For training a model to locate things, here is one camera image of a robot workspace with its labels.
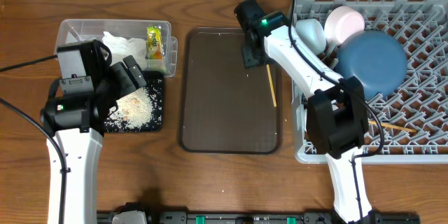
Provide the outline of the white paper napkin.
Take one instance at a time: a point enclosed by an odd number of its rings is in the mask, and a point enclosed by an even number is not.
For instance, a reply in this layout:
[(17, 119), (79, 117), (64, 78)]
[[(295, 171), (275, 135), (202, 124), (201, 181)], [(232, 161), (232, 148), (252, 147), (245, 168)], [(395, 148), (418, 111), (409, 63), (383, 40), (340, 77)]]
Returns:
[(112, 53), (112, 64), (123, 62), (125, 57), (131, 55), (141, 69), (146, 69), (148, 67), (145, 40), (141, 38), (126, 39), (119, 36), (113, 36), (105, 31), (102, 43), (107, 46)]

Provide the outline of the green orange snack wrapper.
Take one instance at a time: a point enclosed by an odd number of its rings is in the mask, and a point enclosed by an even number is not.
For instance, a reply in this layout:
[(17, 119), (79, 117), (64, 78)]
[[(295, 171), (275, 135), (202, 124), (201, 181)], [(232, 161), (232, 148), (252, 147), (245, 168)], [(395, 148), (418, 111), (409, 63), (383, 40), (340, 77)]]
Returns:
[(147, 28), (146, 58), (161, 60), (163, 58), (162, 31), (160, 27)]

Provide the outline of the wooden chopstick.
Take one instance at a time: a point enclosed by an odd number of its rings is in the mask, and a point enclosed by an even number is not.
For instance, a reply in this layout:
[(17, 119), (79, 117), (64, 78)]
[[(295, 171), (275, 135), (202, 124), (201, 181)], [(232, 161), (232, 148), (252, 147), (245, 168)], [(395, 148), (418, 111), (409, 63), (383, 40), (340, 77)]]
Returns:
[[(369, 120), (368, 123), (370, 125), (376, 125), (376, 122), (373, 121), (373, 120)], [(417, 132), (417, 130), (415, 130), (415, 129), (401, 127), (401, 126), (393, 125), (393, 124), (390, 124), (390, 123), (387, 123), (387, 122), (381, 122), (380, 125), (382, 127), (395, 129), (395, 130), (401, 130), (401, 131), (406, 131), (406, 132), (411, 132), (411, 133), (416, 133)]]
[(269, 88), (270, 88), (270, 92), (271, 92), (271, 96), (272, 96), (272, 103), (273, 103), (274, 108), (276, 108), (277, 107), (277, 99), (275, 96), (274, 84), (272, 81), (272, 74), (271, 74), (270, 66), (268, 64), (266, 65), (266, 70), (267, 70), (267, 76), (268, 76), (268, 81), (269, 81)]

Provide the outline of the light blue bowl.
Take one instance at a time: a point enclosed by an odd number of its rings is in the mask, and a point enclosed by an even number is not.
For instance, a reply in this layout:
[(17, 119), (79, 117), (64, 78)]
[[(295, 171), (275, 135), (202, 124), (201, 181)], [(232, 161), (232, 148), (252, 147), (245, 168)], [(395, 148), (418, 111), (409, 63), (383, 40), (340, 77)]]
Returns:
[(298, 36), (315, 54), (319, 55), (326, 49), (326, 35), (321, 23), (316, 19), (298, 20), (295, 24)]

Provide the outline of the white pink shallow bowl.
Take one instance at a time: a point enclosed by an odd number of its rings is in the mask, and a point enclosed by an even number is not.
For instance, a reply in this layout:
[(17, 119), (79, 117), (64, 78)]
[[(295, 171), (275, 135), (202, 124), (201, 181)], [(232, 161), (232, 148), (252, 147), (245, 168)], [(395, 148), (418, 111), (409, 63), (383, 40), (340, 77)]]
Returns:
[(364, 18), (358, 11), (348, 6), (340, 6), (328, 15), (324, 33), (327, 42), (340, 45), (364, 28)]

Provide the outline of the blue round plate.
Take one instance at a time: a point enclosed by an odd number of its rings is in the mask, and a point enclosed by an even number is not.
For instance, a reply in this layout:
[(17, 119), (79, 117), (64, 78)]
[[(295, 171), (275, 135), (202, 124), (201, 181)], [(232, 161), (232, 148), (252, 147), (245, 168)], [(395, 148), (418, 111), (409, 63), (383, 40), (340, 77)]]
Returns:
[(391, 94), (407, 73), (403, 46), (382, 31), (361, 31), (350, 36), (339, 47), (337, 59), (335, 71), (344, 78), (357, 77), (366, 100), (377, 94)]

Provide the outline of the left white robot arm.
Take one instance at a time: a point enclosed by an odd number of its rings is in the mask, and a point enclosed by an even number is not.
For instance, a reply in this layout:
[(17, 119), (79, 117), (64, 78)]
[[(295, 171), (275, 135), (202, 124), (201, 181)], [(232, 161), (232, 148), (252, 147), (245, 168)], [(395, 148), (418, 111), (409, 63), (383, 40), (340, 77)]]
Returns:
[(104, 123), (117, 101), (146, 85), (132, 55), (116, 63), (101, 41), (56, 49), (62, 77), (41, 110), (50, 157), (49, 223), (97, 222), (97, 169)]

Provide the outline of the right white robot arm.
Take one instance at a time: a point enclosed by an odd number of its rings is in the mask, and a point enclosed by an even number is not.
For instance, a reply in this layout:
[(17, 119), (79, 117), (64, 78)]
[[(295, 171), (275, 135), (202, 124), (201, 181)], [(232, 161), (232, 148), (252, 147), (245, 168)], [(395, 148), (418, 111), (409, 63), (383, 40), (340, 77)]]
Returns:
[(266, 14), (256, 0), (244, 0), (234, 14), (246, 36), (244, 66), (277, 63), (305, 96), (307, 136), (327, 160), (339, 221), (367, 223), (372, 206), (361, 164), (368, 126), (361, 82), (355, 77), (344, 79), (322, 63), (282, 12)]

